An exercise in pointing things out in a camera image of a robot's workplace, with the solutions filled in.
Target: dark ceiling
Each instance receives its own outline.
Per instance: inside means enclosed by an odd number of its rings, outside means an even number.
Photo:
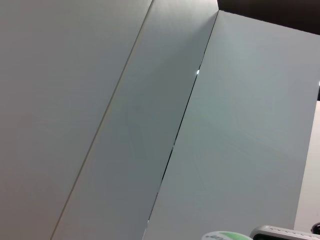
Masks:
[[[320,0],[218,0],[219,9],[320,35]]]

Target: white panel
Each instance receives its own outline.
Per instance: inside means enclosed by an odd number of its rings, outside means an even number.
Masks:
[[[320,223],[320,101],[317,102],[294,229],[309,233]]]
[[[220,11],[145,240],[293,228],[320,37]]]
[[[47,240],[151,0],[0,3],[0,239]]]
[[[217,10],[155,0],[53,239],[142,239]]]

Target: white surface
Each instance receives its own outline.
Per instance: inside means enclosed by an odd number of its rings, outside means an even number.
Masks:
[[[294,229],[310,233],[320,223],[320,102],[315,108]]]
[[[155,0],[54,240],[141,240],[215,0]]]
[[[48,240],[151,0],[0,3],[0,239]]]
[[[320,36],[220,11],[144,240],[293,228]]]

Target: gray device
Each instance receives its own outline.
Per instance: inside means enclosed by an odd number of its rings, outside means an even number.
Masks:
[[[255,228],[250,238],[253,240],[320,240],[320,235],[264,225]]]

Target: white wall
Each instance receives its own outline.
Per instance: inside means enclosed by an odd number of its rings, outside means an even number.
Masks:
[[[293,228],[320,36],[220,11],[144,240]]]
[[[320,102],[315,108],[294,229],[309,233],[320,223]]]
[[[54,240],[141,240],[218,11],[155,0]]]
[[[150,3],[0,2],[0,239],[50,238]]]

